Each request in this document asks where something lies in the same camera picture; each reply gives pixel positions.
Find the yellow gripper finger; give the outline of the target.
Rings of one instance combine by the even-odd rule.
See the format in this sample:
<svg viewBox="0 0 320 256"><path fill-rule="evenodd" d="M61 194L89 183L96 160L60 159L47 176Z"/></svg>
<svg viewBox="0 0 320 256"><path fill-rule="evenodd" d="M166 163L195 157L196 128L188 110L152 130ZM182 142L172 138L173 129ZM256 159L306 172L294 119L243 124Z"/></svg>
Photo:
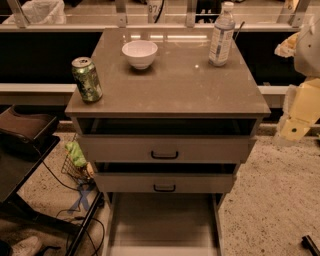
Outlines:
<svg viewBox="0 0 320 256"><path fill-rule="evenodd" d="M299 86L290 85L284 99L279 135L298 141L320 118L320 79L307 79Z"/></svg>
<svg viewBox="0 0 320 256"><path fill-rule="evenodd" d="M295 55L296 43L298 34L294 33L285 39L281 44L278 44L274 53L280 57L288 58Z"/></svg>

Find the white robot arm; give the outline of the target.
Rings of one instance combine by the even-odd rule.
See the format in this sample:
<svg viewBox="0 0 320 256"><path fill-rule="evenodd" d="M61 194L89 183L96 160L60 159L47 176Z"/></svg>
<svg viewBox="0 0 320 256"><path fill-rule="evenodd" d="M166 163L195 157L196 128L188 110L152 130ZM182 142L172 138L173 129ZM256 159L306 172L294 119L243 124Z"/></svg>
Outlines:
<svg viewBox="0 0 320 256"><path fill-rule="evenodd" d="M294 58L294 68L305 76L299 85L290 85L283 103L277 135L295 142L303 138L320 119L320 20L308 25L278 44L274 53Z"/></svg>

